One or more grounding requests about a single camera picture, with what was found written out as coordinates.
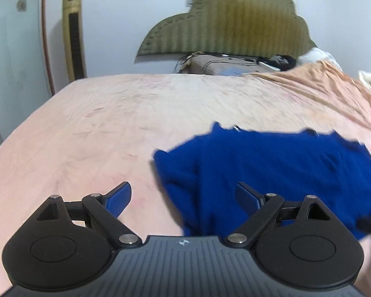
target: metal screw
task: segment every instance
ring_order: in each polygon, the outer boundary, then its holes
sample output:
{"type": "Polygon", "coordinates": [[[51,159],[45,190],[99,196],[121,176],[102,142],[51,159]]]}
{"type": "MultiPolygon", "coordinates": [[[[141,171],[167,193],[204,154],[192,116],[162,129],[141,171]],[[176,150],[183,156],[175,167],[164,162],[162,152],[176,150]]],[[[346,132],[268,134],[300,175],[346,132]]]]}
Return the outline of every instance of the metal screw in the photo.
{"type": "Polygon", "coordinates": [[[242,244],[247,240],[247,237],[243,233],[232,233],[227,237],[227,239],[233,244],[242,244]]]}
{"type": "Polygon", "coordinates": [[[135,244],[139,240],[139,237],[137,235],[135,235],[135,234],[127,233],[127,234],[121,235],[118,238],[118,240],[122,244],[135,244]]]}

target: ribbed surface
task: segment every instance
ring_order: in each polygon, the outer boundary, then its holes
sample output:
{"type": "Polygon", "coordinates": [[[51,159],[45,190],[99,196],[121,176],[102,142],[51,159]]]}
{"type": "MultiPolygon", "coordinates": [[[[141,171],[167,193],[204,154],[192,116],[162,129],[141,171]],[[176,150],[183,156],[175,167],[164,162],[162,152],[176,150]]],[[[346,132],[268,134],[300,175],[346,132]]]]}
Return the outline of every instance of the ribbed surface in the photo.
{"type": "Polygon", "coordinates": [[[122,211],[127,207],[131,201],[132,190],[130,184],[127,184],[124,188],[108,198],[105,202],[105,208],[116,218],[121,214],[122,211]]]}
{"type": "Polygon", "coordinates": [[[123,250],[95,281],[57,293],[21,287],[6,297],[361,297],[348,286],[332,292],[302,292],[263,273],[250,253],[223,246],[218,238],[150,237],[139,249],[123,250]]]}
{"type": "Polygon", "coordinates": [[[314,46],[292,0],[194,0],[188,13],[151,29],[138,55],[204,51],[297,58],[314,46]]]}

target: wall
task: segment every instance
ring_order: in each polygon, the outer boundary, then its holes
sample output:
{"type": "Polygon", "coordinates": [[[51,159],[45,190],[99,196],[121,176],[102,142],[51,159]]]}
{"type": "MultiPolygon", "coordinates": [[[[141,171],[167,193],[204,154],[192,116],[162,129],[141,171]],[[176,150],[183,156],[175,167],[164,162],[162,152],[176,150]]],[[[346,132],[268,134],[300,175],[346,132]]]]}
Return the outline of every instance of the wall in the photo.
{"type": "Polygon", "coordinates": [[[50,97],[39,32],[38,0],[0,0],[0,133],[6,139],[50,97]]]}
{"type": "Polygon", "coordinates": [[[296,12],[308,24],[309,34],[323,50],[331,49],[332,0],[294,0],[296,12]]]}
{"type": "Polygon", "coordinates": [[[371,0],[294,0],[317,46],[348,75],[371,72],[371,0]]]}
{"type": "MultiPolygon", "coordinates": [[[[135,56],[149,30],[166,17],[187,12],[186,4],[186,0],[83,0],[88,77],[172,73],[178,55],[135,56]]],[[[56,91],[68,84],[61,19],[62,0],[46,0],[48,55],[56,91]]]]}
{"type": "Polygon", "coordinates": [[[332,54],[344,72],[371,72],[371,0],[333,0],[332,54]]]}

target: logo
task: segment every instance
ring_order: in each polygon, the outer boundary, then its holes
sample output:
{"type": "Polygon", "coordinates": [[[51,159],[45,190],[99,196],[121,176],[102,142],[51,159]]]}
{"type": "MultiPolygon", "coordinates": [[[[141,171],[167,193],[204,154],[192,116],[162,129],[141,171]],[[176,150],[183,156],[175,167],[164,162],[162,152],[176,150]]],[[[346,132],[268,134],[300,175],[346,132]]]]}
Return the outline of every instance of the logo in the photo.
{"type": "Polygon", "coordinates": [[[189,243],[190,243],[190,241],[188,241],[187,239],[183,239],[183,240],[179,241],[179,244],[181,244],[183,247],[188,245],[189,243]]]}

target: blue gripper pad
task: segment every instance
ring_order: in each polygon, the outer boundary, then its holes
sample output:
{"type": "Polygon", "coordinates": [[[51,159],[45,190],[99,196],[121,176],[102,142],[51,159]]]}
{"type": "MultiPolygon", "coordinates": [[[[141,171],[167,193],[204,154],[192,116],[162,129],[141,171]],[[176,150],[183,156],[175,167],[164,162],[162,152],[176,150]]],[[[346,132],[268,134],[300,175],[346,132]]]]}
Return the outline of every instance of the blue gripper pad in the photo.
{"type": "Polygon", "coordinates": [[[128,182],[122,182],[119,186],[103,195],[103,206],[116,218],[127,207],[132,197],[132,188],[128,182]]]}
{"type": "Polygon", "coordinates": [[[248,216],[252,216],[265,204],[263,195],[255,191],[244,182],[239,182],[235,187],[235,198],[239,206],[248,216]]]}

